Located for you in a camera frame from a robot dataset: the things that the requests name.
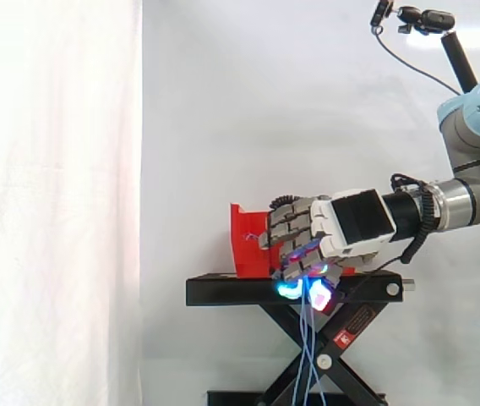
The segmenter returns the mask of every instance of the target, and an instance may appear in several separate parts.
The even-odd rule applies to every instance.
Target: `warning sticker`
[[[377,313],[367,304],[358,309],[349,323],[334,337],[334,343],[341,349],[347,349],[364,331]]]

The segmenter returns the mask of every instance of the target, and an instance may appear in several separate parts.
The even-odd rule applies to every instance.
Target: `white curtain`
[[[140,404],[139,0],[0,0],[0,406]]]

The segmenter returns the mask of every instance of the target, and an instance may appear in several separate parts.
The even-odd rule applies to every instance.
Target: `blue cable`
[[[304,285],[306,286],[306,291],[309,291],[309,280],[304,282]],[[309,378],[308,378],[308,385],[306,386],[306,392],[304,393],[304,405],[307,406],[308,404],[308,395],[309,395],[309,383],[311,383],[311,378],[315,374],[315,378],[317,380],[317,384],[319,385],[319,393],[321,396],[321,400],[323,402],[323,406],[326,406],[326,399],[325,399],[325,392],[323,391],[323,387],[321,385],[321,381],[319,379],[319,374],[317,373],[317,370],[315,369],[315,363],[314,363],[314,356],[315,356],[315,314],[314,314],[314,307],[310,304],[310,313],[311,313],[311,352],[308,348],[308,320],[307,316],[304,316],[304,321],[305,321],[305,335],[302,337],[303,343],[304,343],[304,351],[308,353],[308,359],[309,359]]]
[[[304,339],[305,337],[305,334],[304,334],[304,330],[303,330],[303,319],[305,319],[304,317],[304,300],[305,300],[305,297],[304,297],[304,287],[302,288],[302,296],[301,296],[301,304],[300,304],[300,335],[302,336],[302,340],[303,340],[303,347],[302,347],[302,357],[300,358],[300,365],[298,366],[298,373],[297,373],[297,381],[295,382],[294,384],[294,390],[292,391],[292,406],[296,406],[297,404],[297,396],[298,396],[298,385],[300,385],[300,377],[302,376],[302,367],[304,365],[304,360],[306,359],[306,351],[305,351],[305,348],[306,348],[306,340]]]
[[[312,370],[315,372],[315,379],[317,380],[317,385],[319,385],[319,393],[321,395],[321,400],[323,401],[323,406],[326,406],[326,399],[325,399],[325,391],[323,390],[323,386],[321,385],[321,381],[319,379],[319,374],[317,373],[314,365],[314,356],[315,356],[315,314],[314,314],[314,307],[311,307],[311,356],[310,356],[310,363],[312,366]]]
[[[319,385],[319,390],[320,390],[320,395],[321,395],[321,400],[323,401],[323,406],[326,406],[326,399],[325,399],[325,393],[323,391],[323,387],[321,386],[321,382],[319,379],[319,374],[317,374],[317,371],[315,369],[314,365],[314,353],[315,353],[315,315],[314,315],[314,308],[311,307],[311,326],[312,326],[312,336],[311,336],[311,352],[310,348],[308,347],[308,315],[306,315],[306,308],[305,308],[305,302],[306,299],[308,298],[308,293],[309,291],[309,280],[305,277],[304,278],[304,283],[303,283],[303,289],[302,289],[302,302],[300,305],[300,335],[302,337],[302,342],[303,342],[303,348],[302,348],[302,357],[300,359],[300,365],[298,366],[298,373],[297,373],[297,380],[295,382],[294,390],[292,393],[292,406],[296,406],[296,401],[297,401],[297,395],[298,395],[298,386],[300,384],[300,378],[302,376],[302,367],[303,367],[303,362],[305,360],[305,355],[308,355],[309,358],[309,378],[308,378],[308,384],[306,385],[306,390],[304,393],[304,403],[303,405],[306,406],[308,404],[308,395],[309,395],[309,384],[311,383],[311,379],[313,377],[313,374],[315,374],[315,377],[317,379],[317,383]]]

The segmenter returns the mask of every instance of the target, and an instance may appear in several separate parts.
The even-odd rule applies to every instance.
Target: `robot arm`
[[[397,187],[389,195],[348,190],[275,208],[259,246],[282,244],[280,279],[321,275],[336,283],[339,274],[329,274],[333,265],[364,263],[389,242],[415,238],[427,217],[430,231],[480,223],[480,84],[444,103],[438,115],[455,177],[422,188]]]

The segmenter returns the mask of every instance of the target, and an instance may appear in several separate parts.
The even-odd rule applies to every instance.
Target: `black display screen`
[[[394,232],[385,208],[374,189],[332,201],[347,244],[376,239]]]

